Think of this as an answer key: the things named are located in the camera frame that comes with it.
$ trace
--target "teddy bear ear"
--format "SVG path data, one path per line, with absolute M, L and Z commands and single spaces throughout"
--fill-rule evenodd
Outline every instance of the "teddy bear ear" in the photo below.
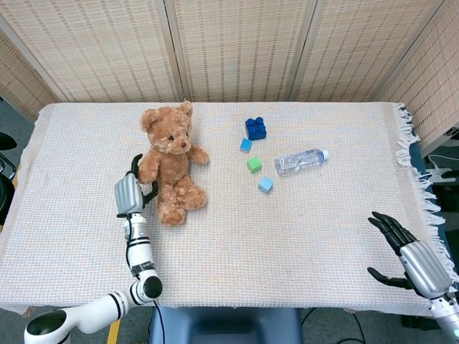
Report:
M 143 113 L 141 118 L 141 128 L 143 131 L 147 131 L 150 129 L 151 125 L 159 119 L 159 111 L 158 110 L 147 110 Z
M 188 100 L 185 100 L 182 104 L 180 104 L 179 109 L 186 113 L 188 117 L 193 115 L 193 105 Z

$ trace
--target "plastic water bottle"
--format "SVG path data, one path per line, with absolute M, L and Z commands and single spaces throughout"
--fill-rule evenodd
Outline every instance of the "plastic water bottle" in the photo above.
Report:
M 278 170 L 278 175 L 285 175 L 296 171 L 320 166 L 328 160 L 329 154 L 327 150 L 311 149 L 301 153 L 281 156 L 275 159 L 275 169 Z

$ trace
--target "light blue cube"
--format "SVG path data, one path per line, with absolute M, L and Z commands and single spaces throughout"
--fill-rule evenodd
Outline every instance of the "light blue cube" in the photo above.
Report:
M 246 138 L 243 138 L 243 139 L 242 139 L 242 143 L 241 143 L 241 151 L 242 151 L 242 152 L 249 153 L 251 147 L 252 147 L 252 141 L 251 141 L 251 140 L 248 140 L 248 139 L 246 139 Z
M 273 188 L 273 181 L 271 181 L 269 178 L 264 177 L 261 182 L 258 184 L 258 188 L 263 191 L 265 194 L 271 191 Z

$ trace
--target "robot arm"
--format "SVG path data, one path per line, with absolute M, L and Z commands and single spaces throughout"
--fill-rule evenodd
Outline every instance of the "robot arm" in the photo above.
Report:
M 126 218 L 126 261 L 137 280 L 124 291 L 111 292 L 86 305 L 53 310 L 36 317 L 24 331 L 26 344 L 69 343 L 71 329 L 96 333 L 124 317 L 131 308 L 153 302 L 161 295 L 163 285 L 153 263 L 147 223 L 141 216 L 145 205 L 158 193 L 158 186 L 154 182 L 152 192 L 142 194 L 138 184 L 141 156 L 133 159 L 131 170 L 115 187 L 118 217 Z
M 430 311 L 452 343 L 459 343 L 459 305 L 456 296 L 450 293 L 453 281 L 435 256 L 431 248 L 413 236 L 410 231 L 390 216 L 372 213 L 369 218 L 386 237 L 387 242 L 399 257 L 406 278 L 388 278 L 374 268 L 368 272 L 379 282 L 413 289 L 419 296 L 432 303 Z

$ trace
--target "toy block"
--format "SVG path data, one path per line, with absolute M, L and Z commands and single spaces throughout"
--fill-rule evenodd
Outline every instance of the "toy block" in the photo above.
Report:
M 263 191 L 265 194 L 271 191 L 273 188 L 273 181 L 271 181 L 269 178 L 264 177 L 261 182 L 258 184 L 258 188 Z
M 243 138 L 243 139 L 242 139 L 242 143 L 241 143 L 241 151 L 242 151 L 242 152 L 249 153 L 251 147 L 252 147 L 252 141 L 251 141 L 251 140 L 248 140 L 248 139 L 246 139 L 246 138 Z
M 255 173 L 261 170 L 261 161 L 256 156 L 251 158 L 247 161 L 247 167 L 249 168 L 250 172 Z
M 249 118 L 245 121 L 245 132 L 249 140 L 261 140 L 266 138 L 266 128 L 263 118 L 257 117 L 255 120 Z

